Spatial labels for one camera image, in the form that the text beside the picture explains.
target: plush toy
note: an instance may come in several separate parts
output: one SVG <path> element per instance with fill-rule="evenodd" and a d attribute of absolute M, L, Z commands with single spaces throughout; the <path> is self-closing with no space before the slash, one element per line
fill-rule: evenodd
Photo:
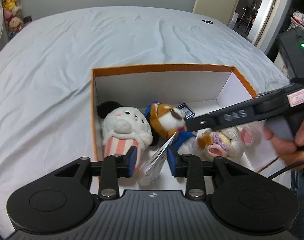
<path fill-rule="evenodd" d="M 3 10 L 4 19 L 6 21 L 6 24 L 9 24 L 9 22 L 12 20 L 12 12 L 10 10 Z"/>
<path fill-rule="evenodd" d="M 19 32 L 23 28 L 23 22 L 19 17 L 13 17 L 9 22 L 10 32 Z"/>
<path fill-rule="evenodd" d="M 104 157 L 125 155 L 129 148 L 137 147 L 135 171 L 140 164 L 141 155 L 152 143 L 151 128 L 139 109 L 123 107 L 118 102 L 107 101 L 97 107 L 98 115 L 103 119 L 102 133 Z"/>
<path fill-rule="evenodd" d="M 151 145 L 156 145 L 160 136 L 168 139 L 177 132 L 172 145 L 179 154 L 191 153 L 196 135 L 186 131 L 185 114 L 181 110 L 168 104 L 153 102 L 145 110 L 144 116 L 151 125 Z"/>
<path fill-rule="evenodd" d="M 16 0 L 5 0 L 4 1 L 4 8 L 6 10 L 12 11 L 12 9 L 16 6 Z"/>
<path fill-rule="evenodd" d="M 14 6 L 14 8 L 12 9 L 12 15 L 16 16 L 18 11 L 20 11 L 22 9 L 22 5 L 20 0 L 16 0 L 16 5 Z"/>
<path fill-rule="evenodd" d="M 206 131 L 197 139 L 197 142 L 211 160 L 214 157 L 223 156 L 238 161 L 243 156 L 244 148 L 253 143 L 253 135 L 246 126 L 242 130 L 233 126 L 220 131 Z"/>

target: human hand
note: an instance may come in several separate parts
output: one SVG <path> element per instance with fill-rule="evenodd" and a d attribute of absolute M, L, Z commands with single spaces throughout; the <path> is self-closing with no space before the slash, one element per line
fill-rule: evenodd
<path fill-rule="evenodd" d="M 264 129 L 264 133 L 265 138 L 271 140 L 276 152 L 286 165 L 304 161 L 304 151 L 297 151 L 297 147 L 304 145 L 304 120 L 293 142 L 277 138 L 268 128 Z"/>

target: bed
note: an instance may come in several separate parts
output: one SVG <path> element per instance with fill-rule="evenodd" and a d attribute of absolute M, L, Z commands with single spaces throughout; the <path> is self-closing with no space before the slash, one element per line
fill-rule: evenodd
<path fill-rule="evenodd" d="M 91 69 L 150 63 L 233 65 L 258 93 L 288 84 L 259 49 L 198 14 L 102 7 L 32 22 L 0 52 L 3 237 L 14 231 L 6 213 L 13 191 L 81 156 L 93 157 Z"/>

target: yellow plush toy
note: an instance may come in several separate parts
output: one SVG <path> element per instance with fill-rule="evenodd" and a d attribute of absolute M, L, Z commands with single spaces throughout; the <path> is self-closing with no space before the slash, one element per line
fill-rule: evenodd
<path fill-rule="evenodd" d="M 4 8 L 6 10 L 12 10 L 16 6 L 16 0 L 5 0 Z"/>

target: doorway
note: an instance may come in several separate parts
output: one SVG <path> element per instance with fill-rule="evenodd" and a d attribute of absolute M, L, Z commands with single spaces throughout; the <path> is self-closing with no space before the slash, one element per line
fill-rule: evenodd
<path fill-rule="evenodd" d="M 262 0 L 239 0 L 235 15 L 237 16 L 236 24 L 233 30 L 247 38 L 259 12 Z"/>

